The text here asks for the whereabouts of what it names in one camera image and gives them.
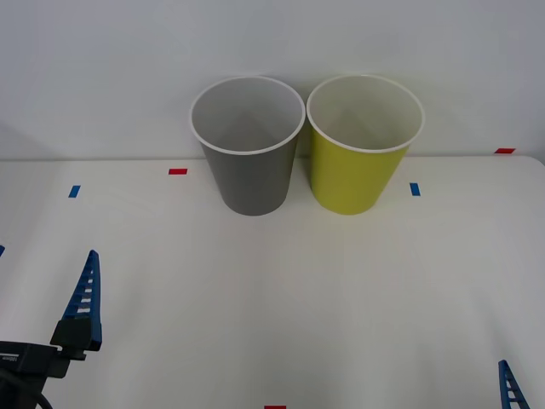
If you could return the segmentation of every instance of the cup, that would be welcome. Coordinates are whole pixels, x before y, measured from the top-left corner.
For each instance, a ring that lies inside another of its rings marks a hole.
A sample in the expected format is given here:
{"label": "cup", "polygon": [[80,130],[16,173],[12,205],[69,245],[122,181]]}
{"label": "cup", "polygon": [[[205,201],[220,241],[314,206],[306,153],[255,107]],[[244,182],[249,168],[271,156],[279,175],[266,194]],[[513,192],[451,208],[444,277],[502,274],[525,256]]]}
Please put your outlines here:
{"label": "cup", "polygon": [[425,122],[421,102],[376,75],[332,78],[310,94],[311,188],[326,209],[372,207]]}
{"label": "cup", "polygon": [[230,78],[197,97],[192,132],[229,208],[260,216],[284,202],[305,115],[299,94],[272,78]]}

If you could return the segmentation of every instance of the yellow cup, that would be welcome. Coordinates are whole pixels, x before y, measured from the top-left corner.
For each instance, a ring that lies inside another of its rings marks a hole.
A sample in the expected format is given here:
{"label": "yellow cup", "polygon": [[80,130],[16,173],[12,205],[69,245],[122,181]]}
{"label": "yellow cup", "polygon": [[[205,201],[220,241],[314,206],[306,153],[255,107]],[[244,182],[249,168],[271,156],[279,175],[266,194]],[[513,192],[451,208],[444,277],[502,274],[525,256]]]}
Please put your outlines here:
{"label": "yellow cup", "polygon": [[310,94],[311,187],[326,209],[368,210],[424,126],[421,102],[376,75],[332,78]]}

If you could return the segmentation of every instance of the white table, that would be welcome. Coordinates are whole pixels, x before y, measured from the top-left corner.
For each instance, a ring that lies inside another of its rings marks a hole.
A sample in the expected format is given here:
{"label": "white table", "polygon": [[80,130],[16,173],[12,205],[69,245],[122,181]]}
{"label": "white table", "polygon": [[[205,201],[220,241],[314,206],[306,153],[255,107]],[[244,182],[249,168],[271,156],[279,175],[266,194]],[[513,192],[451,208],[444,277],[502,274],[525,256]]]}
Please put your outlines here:
{"label": "white table", "polygon": [[202,160],[0,163],[0,339],[48,343],[95,249],[102,350],[55,408],[498,409],[501,359],[545,406],[545,168],[406,158],[339,216],[304,164],[247,217]]}

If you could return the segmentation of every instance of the blue tape marker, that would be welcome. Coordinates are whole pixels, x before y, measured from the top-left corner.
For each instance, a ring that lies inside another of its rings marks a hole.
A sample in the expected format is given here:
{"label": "blue tape marker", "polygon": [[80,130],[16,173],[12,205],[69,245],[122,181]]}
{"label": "blue tape marker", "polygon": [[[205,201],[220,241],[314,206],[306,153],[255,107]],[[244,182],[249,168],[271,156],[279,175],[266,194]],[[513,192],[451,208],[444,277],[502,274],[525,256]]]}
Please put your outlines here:
{"label": "blue tape marker", "polygon": [[420,188],[418,187],[418,183],[410,183],[410,192],[413,196],[420,196]]}
{"label": "blue tape marker", "polygon": [[77,197],[77,194],[79,193],[79,188],[80,187],[81,186],[79,186],[79,185],[72,186],[72,190],[70,191],[70,194],[68,195],[68,197],[70,199],[75,199]]}

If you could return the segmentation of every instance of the white wall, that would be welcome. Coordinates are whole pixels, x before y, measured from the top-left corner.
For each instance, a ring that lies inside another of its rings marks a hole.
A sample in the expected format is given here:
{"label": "white wall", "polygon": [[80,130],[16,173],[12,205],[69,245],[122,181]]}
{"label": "white wall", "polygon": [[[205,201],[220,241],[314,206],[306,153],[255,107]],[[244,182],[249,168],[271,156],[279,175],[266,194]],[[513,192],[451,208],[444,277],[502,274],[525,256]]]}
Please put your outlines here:
{"label": "white wall", "polygon": [[3,0],[0,158],[193,158],[187,110],[232,75],[380,72],[428,123],[412,154],[545,159],[543,0]]}

